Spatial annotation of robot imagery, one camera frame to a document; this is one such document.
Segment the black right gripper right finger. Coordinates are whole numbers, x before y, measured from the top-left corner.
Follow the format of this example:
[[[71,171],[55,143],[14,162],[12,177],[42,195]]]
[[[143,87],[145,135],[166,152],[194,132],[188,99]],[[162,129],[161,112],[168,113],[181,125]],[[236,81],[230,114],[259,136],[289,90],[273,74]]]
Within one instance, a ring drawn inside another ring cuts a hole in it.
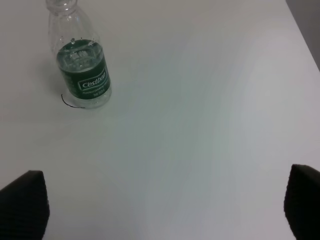
[[[320,172],[308,165],[291,166],[284,214],[297,240],[320,238]]]

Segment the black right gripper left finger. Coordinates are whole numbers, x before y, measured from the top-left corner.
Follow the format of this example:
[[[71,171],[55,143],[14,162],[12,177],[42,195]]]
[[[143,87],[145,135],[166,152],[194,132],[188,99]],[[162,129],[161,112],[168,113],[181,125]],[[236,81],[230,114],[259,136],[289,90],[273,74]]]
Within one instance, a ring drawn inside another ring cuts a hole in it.
[[[44,173],[29,170],[0,190],[0,238],[41,240],[50,217]]]

